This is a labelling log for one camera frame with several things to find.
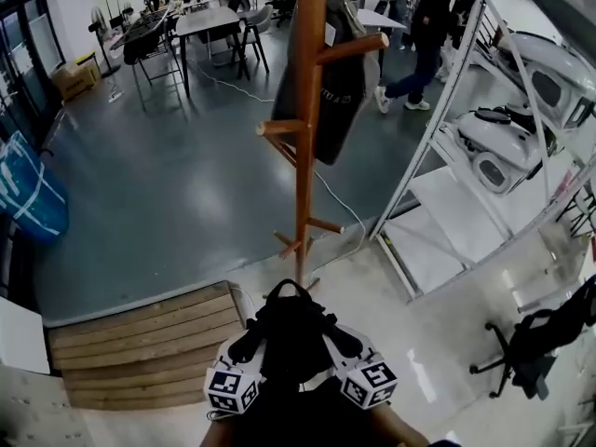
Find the black office chair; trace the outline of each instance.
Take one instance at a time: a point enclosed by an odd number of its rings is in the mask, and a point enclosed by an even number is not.
[[[490,393],[491,399],[501,396],[509,377],[514,373],[513,385],[523,389],[528,399],[538,396],[544,400],[549,394],[546,377],[556,358],[551,352],[569,345],[579,336],[584,324],[596,321],[596,276],[590,278],[576,293],[556,310],[543,309],[526,316],[515,326],[508,343],[503,333],[493,323],[486,323],[486,330],[493,330],[503,358],[479,368],[473,364],[470,374],[480,374],[505,365],[499,388]]]

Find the epoxy floor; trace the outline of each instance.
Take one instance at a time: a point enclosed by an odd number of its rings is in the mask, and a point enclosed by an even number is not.
[[[70,228],[55,246],[38,252],[34,273],[47,325],[114,313],[221,278],[279,252],[274,230],[293,234],[294,170],[254,133],[272,104],[216,84],[196,68],[198,63],[208,75],[271,100],[286,63],[288,29],[273,27],[262,39],[271,73],[249,48],[250,82],[236,80],[235,68],[211,66],[193,38],[190,99],[179,75],[178,85],[167,77],[152,88],[140,77],[144,112],[131,68],[123,64],[115,75],[123,91],[118,100],[108,102],[109,85],[102,82],[65,107],[49,143],[55,156],[46,162],[67,188]],[[165,58],[148,61],[151,75],[163,72]],[[413,53],[390,48],[384,80],[399,79],[414,64]],[[476,89],[483,78],[481,70],[470,70],[452,113],[467,111],[474,98],[494,97],[490,78],[485,90]],[[426,98],[435,103],[441,91],[433,82]],[[318,163],[317,170],[362,220],[378,216],[430,116],[404,110],[402,102],[383,116],[371,103],[336,164]],[[428,157],[422,170],[439,165]],[[355,222],[318,180],[312,207],[321,219]]]
[[[468,366],[500,354],[483,326],[488,320],[507,338],[520,321],[509,289],[551,263],[536,233],[499,254],[453,286],[404,303],[405,288],[375,244],[317,272],[313,296],[338,322],[369,336],[398,377],[392,408],[431,441],[450,439],[465,447],[569,445],[558,427],[593,418],[596,338],[583,333],[559,353],[546,383],[546,400],[528,400],[509,384],[499,400],[488,392],[501,370],[471,376]],[[258,309],[262,294],[291,273],[290,260],[272,258],[232,271],[228,279],[247,291]],[[239,293],[246,313],[250,303]],[[81,412],[96,447],[196,446],[209,426],[206,402],[138,413]]]

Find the black bag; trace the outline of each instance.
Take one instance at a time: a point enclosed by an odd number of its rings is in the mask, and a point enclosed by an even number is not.
[[[350,0],[327,0],[327,23],[335,29],[334,44],[352,41],[366,34]],[[296,66],[292,19],[288,65],[281,78],[273,107],[273,120],[296,119]],[[354,119],[369,101],[379,83],[380,69],[370,53],[326,64],[323,68],[315,157],[331,165],[339,156]],[[295,136],[284,134],[285,143],[295,147]]]

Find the white tile floor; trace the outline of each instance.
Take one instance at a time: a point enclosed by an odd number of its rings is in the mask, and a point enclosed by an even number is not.
[[[583,334],[564,348],[547,384],[545,401],[528,400],[511,385],[489,400],[500,371],[470,376],[468,366],[498,353],[487,320],[510,333],[519,318],[509,291],[549,262],[538,235],[521,240],[456,286],[410,304],[405,289],[375,245],[317,272],[313,292],[345,324],[367,334],[384,354],[400,383],[393,408],[432,440],[449,437],[466,446],[543,447],[560,445],[555,429],[585,418],[577,402],[588,398],[596,381],[596,339]],[[293,261],[269,259],[228,274],[260,307],[262,294],[291,274]],[[244,297],[242,304],[250,311]],[[208,422],[203,403],[145,413],[100,413],[84,417],[97,447],[196,446]]]

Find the gray floor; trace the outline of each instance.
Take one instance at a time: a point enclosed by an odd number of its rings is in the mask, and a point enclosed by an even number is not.
[[[293,168],[254,133],[272,104],[209,81],[196,62],[212,76],[273,99],[287,37],[287,28],[263,36],[270,75],[248,52],[250,82],[237,81],[235,69],[213,68],[193,39],[191,99],[170,77],[153,88],[142,80],[150,100],[144,113],[131,69],[123,65],[116,74],[124,91],[120,99],[109,103],[103,83],[66,106],[49,144],[55,157],[47,163],[67,187],[71,223],[55,246],[39,252],[35,269],[46,323],[109,313],[280,250],[271,234],[293,233]],[[165,67],[160,58],[149,61],[150,74]],[[408,74],[414,58],[390,49],[384,79]],[[442,85],[433,82],[426,98],[434,103],[441,91]],[[387,116],[370,104],[337,163],[317,169],[360,218],[377,216],[429,118],[430,112],[404,111],[401,102]],[[439,164],[431,157],[424,169]],[[354,222],[319,181],[312,205],[319,218]]]

